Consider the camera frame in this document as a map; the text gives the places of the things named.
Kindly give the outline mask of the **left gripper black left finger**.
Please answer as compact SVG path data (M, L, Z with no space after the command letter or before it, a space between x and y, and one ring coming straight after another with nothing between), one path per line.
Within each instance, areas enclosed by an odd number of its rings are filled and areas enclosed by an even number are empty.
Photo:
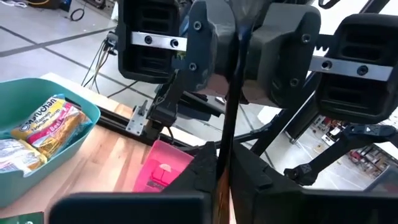
M213 224L216 146L207 142L162 192L83 192L55 203L49 224Z

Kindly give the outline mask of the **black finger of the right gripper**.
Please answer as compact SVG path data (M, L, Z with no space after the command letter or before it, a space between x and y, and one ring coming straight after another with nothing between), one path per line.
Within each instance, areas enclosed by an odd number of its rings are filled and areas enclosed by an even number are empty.
M189 13L185 91L226 94L237 52L236 22L225 0L195 0Z
M321 26L317 8L272 3L252 32L242 92L250 103L288 108L303 88Z

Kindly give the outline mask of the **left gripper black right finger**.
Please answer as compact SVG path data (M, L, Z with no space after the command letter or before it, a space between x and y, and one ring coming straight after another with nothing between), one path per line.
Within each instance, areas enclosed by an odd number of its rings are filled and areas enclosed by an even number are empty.
M398 194L306 189L237 142L230 164L237 224L398 224Z

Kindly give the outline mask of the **yellow ramen noodle packet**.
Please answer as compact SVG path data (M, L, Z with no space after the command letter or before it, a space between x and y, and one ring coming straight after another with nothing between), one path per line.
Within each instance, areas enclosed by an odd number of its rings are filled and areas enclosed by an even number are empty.
M51 159L91 124L91 119L67 102L65 95L57 94L12 129L11 135L24 140Z

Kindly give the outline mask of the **pink translucent plastic tray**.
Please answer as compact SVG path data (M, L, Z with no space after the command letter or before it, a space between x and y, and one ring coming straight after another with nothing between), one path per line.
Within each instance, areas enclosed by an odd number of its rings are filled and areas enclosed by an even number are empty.
M168 164L176 171L177 178L192 160L193 156L177 149L174 146L171 146L166 142L156 140L149 151L147 159L142 166L139 175L137 176L137 179L134 183L133 192L163 191L163 189L165 189L167 186L157 184L151 179L151 174L155 167L160 164Z

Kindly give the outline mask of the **teal green plastic bin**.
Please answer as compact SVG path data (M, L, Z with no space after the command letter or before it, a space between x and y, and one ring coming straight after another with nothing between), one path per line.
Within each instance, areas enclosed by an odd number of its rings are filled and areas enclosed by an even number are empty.
M20 124L45 100L56 94L63 94L76 105L79 105L82 112L92 120L93 124L79 134L78 138L66 149L37 170L27 175L21 170L0 172L0 208L5 208L14 203L42 179L71 159L78 152L101 115L95 104L77 92L50 80L21 78L0 82L0 138L5 136L2 133L3 131L8 131Z

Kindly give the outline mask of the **whitish noodle packet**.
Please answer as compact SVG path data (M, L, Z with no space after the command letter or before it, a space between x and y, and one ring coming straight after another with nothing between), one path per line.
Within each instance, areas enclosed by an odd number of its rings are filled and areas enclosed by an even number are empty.
M25 175L47 162L47 157L23 140L0 139L0 172L21 170Z

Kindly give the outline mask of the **silver metal bracket plate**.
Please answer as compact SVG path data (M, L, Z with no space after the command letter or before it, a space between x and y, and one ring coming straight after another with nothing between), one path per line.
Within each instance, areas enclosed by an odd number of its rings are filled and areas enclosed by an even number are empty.
M126 126L127 132L136 136L142 134L148 112L147 103L148 101L145 100L143 104L134 107L132 117Z

